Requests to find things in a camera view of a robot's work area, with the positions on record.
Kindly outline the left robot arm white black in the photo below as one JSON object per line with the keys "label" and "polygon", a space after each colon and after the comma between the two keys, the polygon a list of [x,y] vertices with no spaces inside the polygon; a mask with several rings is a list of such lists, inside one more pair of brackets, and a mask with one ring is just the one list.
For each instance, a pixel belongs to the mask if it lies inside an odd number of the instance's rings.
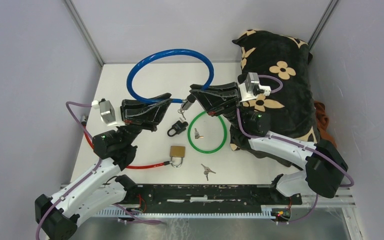
{"label": "left robot arm white black", "polygon": [[88,218],[109,205],[123,201],[130,204],[138,191],[128,176],[120,175],[135,159],[137,146],[133,143],[143,131],[155,132],[168,107],[173,103],[170,93],[140,100],[124,99],[116,111],[104,98],[84,104],[100,111],[101,120],[115,130],[100,133],[91,138],[93,152],[98,161],[69,185],[52,194],[40,195],[34,202],[38,223],[35,238],[44,232],[51,240],[68,240]]}

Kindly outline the green cable lock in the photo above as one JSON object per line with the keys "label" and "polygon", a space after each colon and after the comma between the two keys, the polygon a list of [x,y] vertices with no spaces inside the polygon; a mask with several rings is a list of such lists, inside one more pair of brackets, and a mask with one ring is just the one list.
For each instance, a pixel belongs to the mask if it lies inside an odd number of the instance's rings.
{"label": "green cable lock", "polygon": [[199,147],[197,147],[194,143],[193,143],[193,140],[192,140],[192,128],[195,124],[195,122],[200,119],[203,115],[206,115],[206,112],[205,111],[202,111],[200,112],[198,115],[196,115],[194,117],[194,119],[191,121],[191,123],[189,124],[189,127],[187,129],[187,140],[190,144],[190,146],[196,150],[197,152],[199,153],[202,153],[202,154],[213,154],[213,153],[216,153],[218,152],[219,150],[222,149],[222,147],[225,145],[225,143],[227,142],[227,137],[228,137],[228,130],[227,130],[227,126],[224,122],[224,120],[218,116],[218,120],[220,121],[220,124],[221,124],[221,127],[222,127],[222,130],[223,130],[223,138],[222,138],[222,141],[221,143],[214,149],[201,149]]}

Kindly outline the black padlock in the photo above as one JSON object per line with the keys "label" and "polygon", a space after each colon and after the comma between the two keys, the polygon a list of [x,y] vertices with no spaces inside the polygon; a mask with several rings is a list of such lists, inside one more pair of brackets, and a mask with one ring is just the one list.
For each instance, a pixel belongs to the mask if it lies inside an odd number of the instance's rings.
{"label": "black padlock", "polygon": [[167,136],[168,137],[174,137],[176,135],[179,135],[183,133],[189,126],[189,123],[182,118],[179,118],[172,126],[171,128],[167,131]]}

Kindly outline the brass padlock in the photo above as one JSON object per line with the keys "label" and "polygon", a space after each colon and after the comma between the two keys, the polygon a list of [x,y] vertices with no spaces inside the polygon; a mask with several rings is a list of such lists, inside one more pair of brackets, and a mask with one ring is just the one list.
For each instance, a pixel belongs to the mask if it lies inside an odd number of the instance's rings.
{"label": "brass padlock", "polygon": [[170,165],[173,168],[179,168],[182,166],[186,155],[186,147],[180,145],[172,145],[170,147],[169,157]]}

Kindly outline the silver keys of blue lock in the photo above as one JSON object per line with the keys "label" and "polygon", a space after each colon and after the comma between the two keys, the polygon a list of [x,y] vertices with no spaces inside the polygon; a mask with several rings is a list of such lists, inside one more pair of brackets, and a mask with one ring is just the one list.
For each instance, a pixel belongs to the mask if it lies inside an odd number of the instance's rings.
{"label": "silver keys of blue lock", "polygon": [[181,115],[181,117],[182,117],[182,119],[184,120],[184,121],[186,121],[187,120],[187,118],[186,118],[186,116],[185,116],[185,109],[183,109],[183,108],[179,108],[178,109],[178,113]]}

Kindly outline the blue cable lock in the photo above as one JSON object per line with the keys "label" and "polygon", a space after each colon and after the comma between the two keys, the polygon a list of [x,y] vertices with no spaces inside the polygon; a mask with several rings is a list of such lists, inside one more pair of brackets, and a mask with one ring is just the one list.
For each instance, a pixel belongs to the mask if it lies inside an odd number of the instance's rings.
{"label": "blue cable lock", "polygon": [[151,62],[154,62],[162,58],[172,57],[172,56],[189,56],[202,61],[208,68],[208,79],[206,80],[205,84],[202,85],[201,89],[206,90],[211,85],[214,79],[215,71],[214,71],[214,66],[212,62],[205,55],[195,50],[185,49],[185,48],[168,49],[168,50],[163,50],[145,57],[130,70],[126,79],[126,87],[129,94],[135,100],[145,104],[155,104],[162,101],[160,98],[151,99],[151,98],[145,98],[138,95],[133,89],[133,80],[135,75],[139,72],[139,70],[141,70],[147,64],[150,64]]}

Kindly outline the silver keys of green lock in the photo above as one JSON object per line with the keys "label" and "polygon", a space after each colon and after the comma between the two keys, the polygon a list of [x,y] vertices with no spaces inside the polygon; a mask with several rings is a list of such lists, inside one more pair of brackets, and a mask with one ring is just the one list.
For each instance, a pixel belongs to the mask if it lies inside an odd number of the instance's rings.
{"label": "silver keys of green lock", "polygon": [[194,138],[195,138],[196,140],[204,138],[204,136],[201,135],[201,134],[199,133],[199,131],[198,131],[197,128],[194,128],[194,134],[193,134],[193,136],[194,136]]}

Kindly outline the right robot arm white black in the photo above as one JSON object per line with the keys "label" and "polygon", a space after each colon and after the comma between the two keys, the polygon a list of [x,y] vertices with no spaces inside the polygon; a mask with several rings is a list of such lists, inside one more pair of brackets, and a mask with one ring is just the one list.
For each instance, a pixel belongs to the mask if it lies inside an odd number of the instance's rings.
{"label": "right robot arm white black", "polygon": [[271,118],[241,105],[255,100],[260,94],[271,94],[269,86],[255,81],[209,86],[192,84],[190,96],[211,117],[224,116],[232,126],[235,145],[260,157],[284,160],[299,168],[292,174],[280,174],[272,182],[269,199],[282,204],[295,194],[314,192],[332,199],[348,177],[348,166],[328,140],[319,142],[293,139],[270,130]]}

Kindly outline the silver keys of brass padlock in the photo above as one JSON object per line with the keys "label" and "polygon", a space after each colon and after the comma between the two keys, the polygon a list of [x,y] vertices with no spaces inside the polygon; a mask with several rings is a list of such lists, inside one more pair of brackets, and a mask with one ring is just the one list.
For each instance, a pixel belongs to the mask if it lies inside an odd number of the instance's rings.
{"label": "silver keys of brass padlock", "polygon": [[206,180],[209,181],[209,174],[216,174],[216,172],[211,170],[209,167],[205,166],[202,163],[200,165],[204,168],[203,174],[204,174]]}

